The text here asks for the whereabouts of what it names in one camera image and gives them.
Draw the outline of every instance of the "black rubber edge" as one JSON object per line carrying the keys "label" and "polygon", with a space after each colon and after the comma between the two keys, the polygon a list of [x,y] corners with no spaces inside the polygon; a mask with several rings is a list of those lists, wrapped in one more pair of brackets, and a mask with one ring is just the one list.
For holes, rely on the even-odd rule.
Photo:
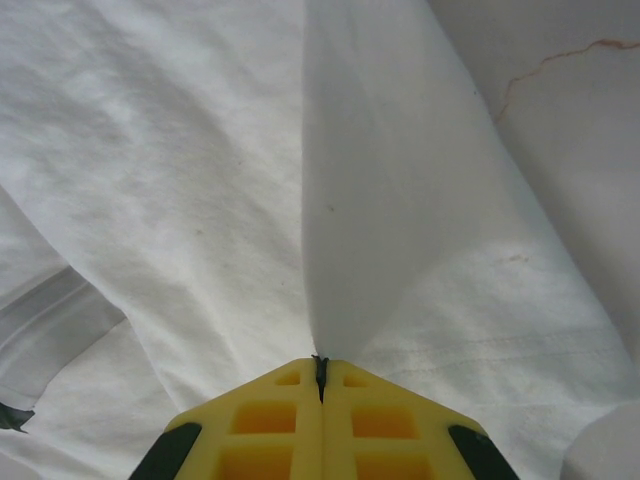
{"label": "black rubber edge", "polygon": [[4,403],[0,403],[0,428],[26,433],[22,425],[35,415],[33,410],[17,410]]}
{"label": "black rubber edge", "polygon": [[197,423],[185,423],[160,435],[129,480],[173,480],[201,430]]}
{"label": "black rubber edge", "polygon": [[518,480],[516,472],[486,435],[462,425],[449,427],[449,435],[476,480]]}
{"label": "black rubber edge", "polygon": [[321,358],[318,355],[311,355],[316,361],[316,383],[318,384],[318,394],[320,395],[320,403],[324,403],[324,387],[327,385],[327,366],[329,359]]}

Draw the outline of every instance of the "yellow plastic object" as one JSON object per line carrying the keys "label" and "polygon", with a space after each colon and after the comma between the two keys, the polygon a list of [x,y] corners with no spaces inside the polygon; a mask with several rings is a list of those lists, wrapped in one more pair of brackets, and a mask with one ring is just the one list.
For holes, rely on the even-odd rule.
{"label": "yellow plastic object", "polygon": [[[470,418],[345,361],[329,361],[326,378],[321,403],[316,363],[312,359],[295,360],[178,415],[162,437],[181,427],[195,428],[197,437],[191,435],[186,450],[181,450],[182,440],[165,438],[162,448],[154,445],[147,455],[155,459],[145,457],[146,464],[143,460],[131,478],[517,478],[506,462],[502,465],[506,470],[490,470],[488,474],[484,470],[474,477],[471,464],[490,463],[493,451],[485,448],[493,444]],[[456,446],[452,426],[470,429],[477,444],[472,441],[466,447],[461,443]],[[165,457],[172,456],[177,461],[173,463],[177,473],[166,474],[161,464]]]}
{"label": "yellow plastic object", "polygon": [[474,479],[447,428],[478,423],[348,362],[329,362],[322,418],[324,479]]}
{"label": "yellow plastic object", "polygon": [[321,480],[322,404],[315,363],[295,360],[174,418],[199,423],[175,480]]}

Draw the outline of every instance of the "black tip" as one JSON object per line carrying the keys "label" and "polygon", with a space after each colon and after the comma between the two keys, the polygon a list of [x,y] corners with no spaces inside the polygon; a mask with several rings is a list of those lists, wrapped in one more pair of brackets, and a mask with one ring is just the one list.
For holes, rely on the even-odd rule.
{"label": "black tip", "polygon": [[316,361],[316,383],[320,394],[320,403],[324,402],[324,387],[327,385],[327,364],[328,358],[320,358],[318,355],[311,355]]}

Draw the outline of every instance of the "brown stain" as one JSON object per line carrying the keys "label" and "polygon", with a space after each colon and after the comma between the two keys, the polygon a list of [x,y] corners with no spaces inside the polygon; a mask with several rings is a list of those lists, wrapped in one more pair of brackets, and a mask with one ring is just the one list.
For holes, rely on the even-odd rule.
{"label": "brown stain", "polygon": [[498,115],[496,115],[494,122],[498,123],[500,120],[504,118],[505,113],[507,112],[507,108],[509,108],[509,103],[511,102],[511,95],[513,93],[513,88],[521,81],[526,80],[527,78],[538,75],[544,67],[553,62],[554,60],[558,60],[560,58],[572,57],[574,55],[583,55],[587,53],[594,47],[605,47],[605,48],[613,48],[615,50],[633,50],[634,48],[640,47],[640,42],[627,42],[624,40],[613,40],[610,38],[602,38],[600,40],[596,40],[595,42],[590,43],[588,46],[581,48],[579,50],[571,50],[569,52],[556,53],[555,55],[551,55],[543,59],[538,66],[531,70],[529,73],[525,73],[524,75],[520,75],[519,77],[514,77],[509,80],[507,84],[507,89],[504,94],[504,105]]}

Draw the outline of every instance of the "stitching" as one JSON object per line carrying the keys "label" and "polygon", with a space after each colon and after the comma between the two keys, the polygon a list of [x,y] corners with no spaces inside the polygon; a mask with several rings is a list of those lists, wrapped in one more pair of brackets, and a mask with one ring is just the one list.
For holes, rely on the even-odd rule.
{"label": "stitching", "polygon": [[584,350],[584,351],[575,351],[575,352],[556,352],[556,353],[537,353],[534,355],[522,355],[515,357],[505,357],[505,358],[468,358],[466,360],[461,360],[459,362],[449,363],[447,365],[438,365],[436,367],[422,369],[422,368],[403,368],[400,370],[392,370],[387,375],[397,374],[397,373],[412,373],[412,372],[420,372],[422,374],[429,374],[436,370],[441,370],[445,368],[458,368],[463,365],[467,365],[469,363],[483,363],[483,364],[499,364],[512,360],[522,360],[528,358],[538,358],[538,357],[560,357],[560,356],[570,356],[570,355],[592,355],[592,356],[603,356],[606,352],[618,351],[615,348],[603,348],[598,350]]}

